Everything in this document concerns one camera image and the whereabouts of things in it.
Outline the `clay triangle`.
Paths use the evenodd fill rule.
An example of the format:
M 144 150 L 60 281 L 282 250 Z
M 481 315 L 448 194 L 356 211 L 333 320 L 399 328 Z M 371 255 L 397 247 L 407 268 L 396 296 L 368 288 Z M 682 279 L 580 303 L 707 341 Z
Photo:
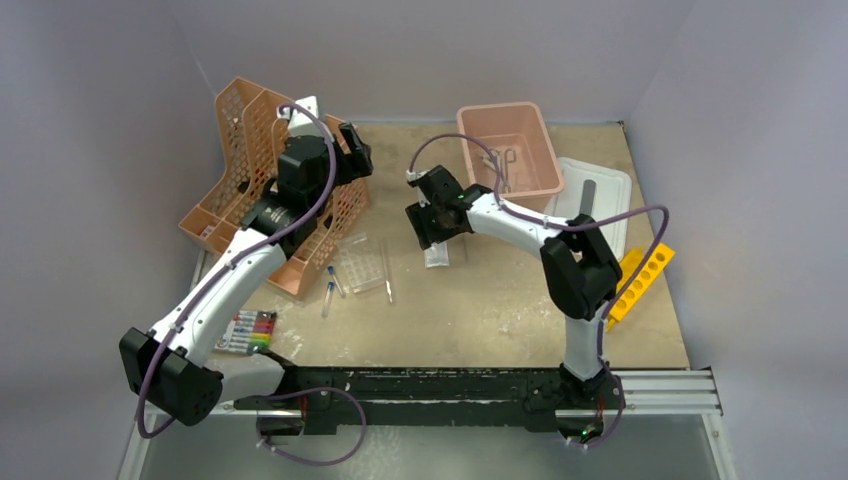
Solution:
M 424 250 L 426 268 L 450 266 L 449 249 L 446 243 L 436 243 Z

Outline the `clear plastic well plate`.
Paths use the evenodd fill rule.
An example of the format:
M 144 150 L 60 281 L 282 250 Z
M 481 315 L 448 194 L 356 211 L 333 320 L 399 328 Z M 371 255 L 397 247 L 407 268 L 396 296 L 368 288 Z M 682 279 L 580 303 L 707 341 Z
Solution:
M 344 238 L 338 245 L 339 263 L 347 286 L 360 294 L 385 283 L 385 271 L 379 242 L 361 232 Z

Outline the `blue capped tube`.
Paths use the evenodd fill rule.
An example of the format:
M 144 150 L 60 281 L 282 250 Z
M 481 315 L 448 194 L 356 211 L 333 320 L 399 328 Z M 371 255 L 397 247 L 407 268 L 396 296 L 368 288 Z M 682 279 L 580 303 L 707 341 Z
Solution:
M 323 303 L 322 303 L 322 309 L 321 309 L 321 317 L 322 318 L 327 318 L 329 316 L 332 300 L 334 298 L 335 289 L 336 289 L 336 284 L 333 281 L 330 281 L 327 284 L 327 288 L 326 288 Z
M 336 271 L 335 267 L 334 267 L 334 266 L 332 266 L 332 265 L 328 265 L 328 266 L 327 266 L 327 271 L 328 271 L 328 273 L 330 274 L 330 276 L 331 276 L 331 278 L 332 278 L 332 281 L 333 281 L 333 283 L 334 283 L 335 289 L 339 292 L 340 297 L 341 297 L 341 298 L 345 298 L 345 297 L 346 297 L 346 292 L 344 291 L 344 287 L 342 286 L 342 283 L 341 283 L 341 281 L 340 281 L 340 278 L 339 278 L 339 276 L 338 276 L 338 274 L 337 274 L 337 271 Z

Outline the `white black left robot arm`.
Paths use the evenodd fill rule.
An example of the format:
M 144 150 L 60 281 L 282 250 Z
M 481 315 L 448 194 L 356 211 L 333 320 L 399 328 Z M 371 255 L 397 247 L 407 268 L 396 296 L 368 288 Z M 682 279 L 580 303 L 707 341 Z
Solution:
M 219 366 L 208 362 L 238 311 L 318 229 L 333 188 L 373 172 L 371 148 L 355 127 L 342 123 L 333 134 L 323 126 L 302 128 L 285 141 L 278 174 L 248 211 L 213 268 L 162 320 L 150 329 L 129 329 L 119 352 L 131 390 L 139 397 L 139 433 L 152 438 L 160 428 L 146 427 L 148 405 L 170 422 L 192 426 L 221 402 L 258 396 L 284 409 L 297 399 L 298 382 L 283 364 L 257 347 L 246 357 Z

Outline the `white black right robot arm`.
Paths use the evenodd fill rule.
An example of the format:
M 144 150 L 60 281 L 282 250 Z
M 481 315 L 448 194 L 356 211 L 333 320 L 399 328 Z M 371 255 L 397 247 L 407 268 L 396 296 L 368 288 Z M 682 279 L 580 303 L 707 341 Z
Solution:
M 443 166 L 407 172 L 406 180 L 419 192 L 405 212 L 422 249 L 461 234 L 482 234 L 541 262 L 548 294 L 565 319 L 563 397 L 576 407 L 596 399 L 609 377 L 602 314 L 617 293 L 622 270 L 593 219 L 544 220 L 488 187 L 462 187 Z

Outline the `pink plastic bin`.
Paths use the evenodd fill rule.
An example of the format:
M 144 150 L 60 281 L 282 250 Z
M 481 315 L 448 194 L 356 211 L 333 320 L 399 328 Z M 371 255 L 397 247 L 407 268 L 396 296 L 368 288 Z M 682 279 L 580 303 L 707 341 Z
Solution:
M 492 150 L 518 150 L 521 192 L 502 197 L 533 211 L 542 212 L 565 187 L 540 108 L 532 102 L 465 106 L 456 114 L 460 133 L 473 137 Z

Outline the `white plastic bin lid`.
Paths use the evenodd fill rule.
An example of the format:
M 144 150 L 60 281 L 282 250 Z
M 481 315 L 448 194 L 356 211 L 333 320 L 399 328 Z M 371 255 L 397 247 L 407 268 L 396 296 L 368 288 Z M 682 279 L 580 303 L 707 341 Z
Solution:
M 573 218 L 585 213 L 600 221 L 630 210 L 633 183 L 625 172 L 569 157 L 558 161 L 565 187 L 544 214 Z

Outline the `colored marker pack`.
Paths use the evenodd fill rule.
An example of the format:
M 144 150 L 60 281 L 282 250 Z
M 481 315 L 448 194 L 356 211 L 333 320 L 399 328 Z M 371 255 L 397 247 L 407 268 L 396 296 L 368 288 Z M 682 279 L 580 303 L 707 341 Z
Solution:
M 277 317 L 274 311 L 240 310 L 216 342 L 214 350 L 252 355 L 268 348 Z

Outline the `yellow test tube rack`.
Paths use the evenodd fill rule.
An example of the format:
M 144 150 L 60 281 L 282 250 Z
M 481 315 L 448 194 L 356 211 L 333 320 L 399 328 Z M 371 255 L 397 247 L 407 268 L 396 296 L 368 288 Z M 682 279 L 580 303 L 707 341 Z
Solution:
M 624 255 L 619 263 L 623 278 L 618 284 L 618 290 L 622 296 L 608 315 L 607 330 L 624 319 L 660 276 L 675 254 L 675 250 L 664 243 L 660 243 L 647 264 L 641 268 L 638 268 L 638 266 L 644 258 L 642 249 L 631 249 Z

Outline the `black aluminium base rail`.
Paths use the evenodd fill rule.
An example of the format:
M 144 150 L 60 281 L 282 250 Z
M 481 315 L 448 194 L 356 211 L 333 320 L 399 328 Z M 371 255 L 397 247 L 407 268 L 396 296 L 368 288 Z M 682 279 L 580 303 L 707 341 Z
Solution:
M 191 373 L 155 384 L 153 404 L 186 426 L 217 408 L 263 416 L 261 430 L 281 435 L 299 420 L 306 435 L 342 425 L 520 427 L 589 443 L 610 432 L 618 414 L 716 414 L 721 402 L 708 370 L 624 370 L 588 386 L 564 368 L 366 368 L 273 365 L 282 379 L 226 393 L 222 374 Z

